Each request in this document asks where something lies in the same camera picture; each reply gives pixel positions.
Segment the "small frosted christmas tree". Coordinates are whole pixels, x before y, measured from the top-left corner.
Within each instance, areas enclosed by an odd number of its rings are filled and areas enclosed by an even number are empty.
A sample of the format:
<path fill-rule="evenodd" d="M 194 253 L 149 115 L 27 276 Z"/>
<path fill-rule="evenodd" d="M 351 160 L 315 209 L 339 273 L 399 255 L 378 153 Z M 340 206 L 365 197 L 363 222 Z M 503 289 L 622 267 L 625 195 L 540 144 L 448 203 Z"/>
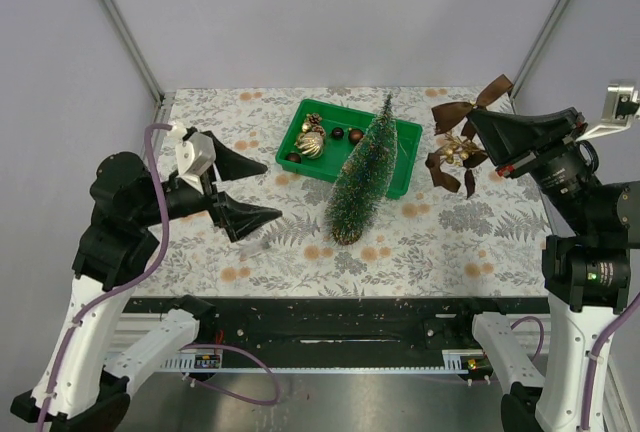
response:
<path fill-rule="evenodd" d="M 334 242 L 349 246 L 372 226 L 386 197 L 397 161 L 397 124 L 393 95 L 385 97 L 363 137 L 345 160 L 334 182 L 325 222 Z"/>

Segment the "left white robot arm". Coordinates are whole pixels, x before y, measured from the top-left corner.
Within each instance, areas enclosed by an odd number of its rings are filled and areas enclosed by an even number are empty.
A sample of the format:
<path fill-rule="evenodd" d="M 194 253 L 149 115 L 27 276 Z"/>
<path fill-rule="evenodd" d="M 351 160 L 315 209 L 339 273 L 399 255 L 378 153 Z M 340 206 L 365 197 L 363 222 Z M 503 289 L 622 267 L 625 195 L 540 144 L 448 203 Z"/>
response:
<path fill-rule="evenodd" d="M 112 431 L 134 394 L 160 366 L 187 348 L 223 349 L 216 309 L 186 295 L 174 300 L 160 323 L 117 357 L 107 352 L 136 287 L 160 265 L 168 235 L 153 226 L 207 213 L 231 241 L 277 219 L 279 211 L 235 201 L 220 181 L 264 174 L 264 164 L 224 146 L 211 132 L 170 126 L 177 167 L 161 180 L 153 159 L 131 152 L 106 158 L 90 194 L 91 222 L 72 269 L 72 291 L 55 351 L 39 383 L 16 396 L 13 415 L 44 431 Z"/>

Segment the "brown ribbon bow decoration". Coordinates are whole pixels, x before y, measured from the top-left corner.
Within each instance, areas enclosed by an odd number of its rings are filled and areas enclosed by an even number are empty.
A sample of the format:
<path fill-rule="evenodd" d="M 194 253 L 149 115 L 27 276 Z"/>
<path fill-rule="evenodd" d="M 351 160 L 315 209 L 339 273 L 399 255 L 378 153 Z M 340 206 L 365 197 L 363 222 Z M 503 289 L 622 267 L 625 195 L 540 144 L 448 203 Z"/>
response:
<path fill-rule="evenodd" d="M 486 112 L 488 106 L 512 88 L 511 80 L 501 74 L 474 101 L 447 102 L 431 109 L 435 135 L 444 137 L 444 144 L 425 160 L 434 187 L 458 193 L 464 186 L 467 199 L 475 194 L 474 169 L 488 159 L 488 154 L 474 141 L 476 129 L 469 116 L 473 112 Z"/>

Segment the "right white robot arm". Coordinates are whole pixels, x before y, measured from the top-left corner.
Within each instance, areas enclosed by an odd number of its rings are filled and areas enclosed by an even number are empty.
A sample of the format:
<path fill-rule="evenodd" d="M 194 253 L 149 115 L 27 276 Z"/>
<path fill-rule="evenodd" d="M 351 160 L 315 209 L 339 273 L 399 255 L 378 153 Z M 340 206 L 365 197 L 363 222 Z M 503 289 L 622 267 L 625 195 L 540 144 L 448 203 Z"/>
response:
<path fill-rule="evenodd" d="M 571 228 L 549 235 L 541 269 L 551 319 L 544 375 L 500 318 L 470 313 L 455 323 L 457 340 L 480 345 L 503 388 L 506 431 L 601 431 L 608 359 L 615 332 L 639 308 L 629 296 L 631 253 L 639 247 L 639 184 L 604 184 L 599 158 L 574 108 L 519 117 L 476 108 L 467 116 L 503 178 L 530 175 Z"/>

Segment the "green plastic tray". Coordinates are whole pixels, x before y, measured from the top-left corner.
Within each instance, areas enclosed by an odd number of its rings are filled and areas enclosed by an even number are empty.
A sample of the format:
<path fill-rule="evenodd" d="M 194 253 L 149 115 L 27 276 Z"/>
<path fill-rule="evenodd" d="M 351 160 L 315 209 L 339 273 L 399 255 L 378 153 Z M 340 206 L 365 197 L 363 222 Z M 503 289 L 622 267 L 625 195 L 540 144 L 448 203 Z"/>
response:
<path fill-rule="evenodd" d="M 301 126 L 306 119 L 306 115 L 313 113 L 317 113 L 323 118 L 321 125 L 327 132 L 324 152 L 317 159 L 309 159 L 303 156 L 295 146 L 296 138 L 301 133 Z M 333 183 L 343 163 L 354 148 L 348 140 L 349 130 L 360 129 L 365 131 L 374 117 L 374 113 L 312 99 L 304 99 L 299 104 L 280 143 L 276 153 L 276 162 L 288 172 Z M 390 199 L 400 199 L 408 191 L 423 131 L 420 124 L 400 119 L 396 120 L 396 127 L 398 138 L 397 160 L 394 175 L 387 192 L 387 197 Z M 332 137 L 334 128 L 341 128 L 344 131 L 344 137 L 341 140 L 336 140 Z M 288 161 L 286 156 L 289 153 L 299 154 L 302 162 L 297 164 Z"/>

